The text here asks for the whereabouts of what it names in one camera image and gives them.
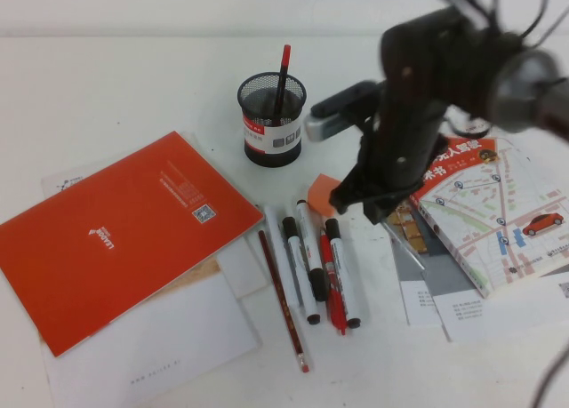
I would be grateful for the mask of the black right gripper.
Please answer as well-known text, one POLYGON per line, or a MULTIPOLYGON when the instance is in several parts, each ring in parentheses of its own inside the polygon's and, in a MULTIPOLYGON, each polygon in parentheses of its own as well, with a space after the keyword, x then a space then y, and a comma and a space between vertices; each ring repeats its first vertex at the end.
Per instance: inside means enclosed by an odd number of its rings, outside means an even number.
POLYGON ((391 83, 379 83, 375 122, 365 135, 361 167, 355 165, 332 190, 330 205, 344 214, 363 204, 364 216, 377 225, 422 187, 423 175, 436 155, 439 128, 447 110, 441 100, 405 99, 391 83))

